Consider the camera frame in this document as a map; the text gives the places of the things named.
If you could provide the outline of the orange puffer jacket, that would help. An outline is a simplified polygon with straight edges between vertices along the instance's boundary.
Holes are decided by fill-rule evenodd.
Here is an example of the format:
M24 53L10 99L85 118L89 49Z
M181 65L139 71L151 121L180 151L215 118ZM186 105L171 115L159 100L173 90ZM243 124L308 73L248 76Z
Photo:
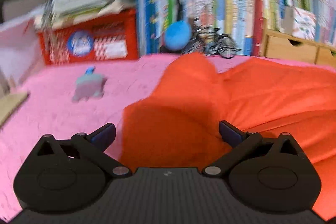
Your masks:
M335 216L334 72L252 57L219 73L202 55L181 56L148 97L124 109L120 162L202 169L231 149L220 121L268 138L290 133L322 181L314 211Z

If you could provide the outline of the pink patterned blanket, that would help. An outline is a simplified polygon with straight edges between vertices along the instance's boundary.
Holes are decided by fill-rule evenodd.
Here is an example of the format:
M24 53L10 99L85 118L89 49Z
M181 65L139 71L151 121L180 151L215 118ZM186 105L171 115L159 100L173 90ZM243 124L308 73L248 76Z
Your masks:
M23 85L28 99L1 128L1 218L8 221L21 211L13 190L14 177L42 135L65 139L108 122L118 124L123 109L147 97L174 60L172 55L152 55L137 61L98 63L96 70L108 79L104 96L78 103L71 98L75 80L86 64L49 67L31 76ZM281 103L289 126L285 119L264 114L266 104L259 101L253 111L254 128L288 131L302 145L322 181L314 209L330 218L335 215L335 92L308 86L298 98L286 97Z

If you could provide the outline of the grey small plush toy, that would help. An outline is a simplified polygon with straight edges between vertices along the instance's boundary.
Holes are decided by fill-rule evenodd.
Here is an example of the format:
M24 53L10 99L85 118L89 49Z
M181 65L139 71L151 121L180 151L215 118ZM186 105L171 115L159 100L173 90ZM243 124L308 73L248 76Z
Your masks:
M87 101L90 98L98 99L103 97L105 83L106 77L96 73L95 67L89 67L85 73L76 80L72 101Z

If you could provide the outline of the wooden board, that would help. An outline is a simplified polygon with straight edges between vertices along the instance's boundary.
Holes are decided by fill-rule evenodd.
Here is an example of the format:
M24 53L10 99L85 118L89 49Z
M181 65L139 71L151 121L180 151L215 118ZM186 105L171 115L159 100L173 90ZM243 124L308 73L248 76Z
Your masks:
M21 106L29 97L28 92L10 93L1 98L0 101L0 125L1 127L9 117Z

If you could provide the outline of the wooden drawer organizer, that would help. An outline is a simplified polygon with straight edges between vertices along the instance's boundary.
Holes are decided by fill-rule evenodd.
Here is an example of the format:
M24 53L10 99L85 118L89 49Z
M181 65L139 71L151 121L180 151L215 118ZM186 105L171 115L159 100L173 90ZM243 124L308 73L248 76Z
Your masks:
M335 68L335 47L273 30L264 31L260 56Z

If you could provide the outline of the red plastic crate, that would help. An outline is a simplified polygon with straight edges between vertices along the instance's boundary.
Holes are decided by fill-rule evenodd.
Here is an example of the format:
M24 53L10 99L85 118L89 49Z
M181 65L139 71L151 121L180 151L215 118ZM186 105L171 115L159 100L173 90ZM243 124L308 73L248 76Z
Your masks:
M37 34L46 65L139 58L135 9Z

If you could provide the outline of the miniature black bicycle model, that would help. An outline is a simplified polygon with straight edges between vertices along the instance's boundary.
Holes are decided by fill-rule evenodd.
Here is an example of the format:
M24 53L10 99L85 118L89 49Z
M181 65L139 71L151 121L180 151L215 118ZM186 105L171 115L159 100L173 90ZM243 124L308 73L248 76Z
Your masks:
M183 48L182 54L201 53L205 56L221 56L224 59L234 58L241 49L228 35L220 34L221 29L198 24L198 18L194 19L192 37Z

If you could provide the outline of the white pencil pattern box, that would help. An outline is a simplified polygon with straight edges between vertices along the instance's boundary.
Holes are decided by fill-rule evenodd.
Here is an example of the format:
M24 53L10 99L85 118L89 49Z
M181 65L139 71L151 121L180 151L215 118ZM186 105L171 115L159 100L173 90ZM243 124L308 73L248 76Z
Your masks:
M295 38L315 39L316 19L312 12L294 6L286 6L282 23L284 33Z

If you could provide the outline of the blue round ball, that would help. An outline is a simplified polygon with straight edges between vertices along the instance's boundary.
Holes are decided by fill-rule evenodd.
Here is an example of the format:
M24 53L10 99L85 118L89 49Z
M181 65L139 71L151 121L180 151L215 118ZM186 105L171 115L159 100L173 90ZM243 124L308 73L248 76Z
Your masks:
M191 26L187 22L176 21L165 32L164 46L169 51L180 51L190 41L191 33Z

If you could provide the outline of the row of upright books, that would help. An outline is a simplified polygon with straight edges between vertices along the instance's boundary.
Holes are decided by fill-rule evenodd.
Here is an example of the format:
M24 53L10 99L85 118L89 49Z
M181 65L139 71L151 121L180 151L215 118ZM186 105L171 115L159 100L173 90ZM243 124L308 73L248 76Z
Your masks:
M164 46L165 32L183 20L220 28L241 51L237 55L260 54L261 37L266 29L284 33L286 6L294 6L315 15L314 42L335 46L335 0L136 0L138 50L141 55L169 51Z

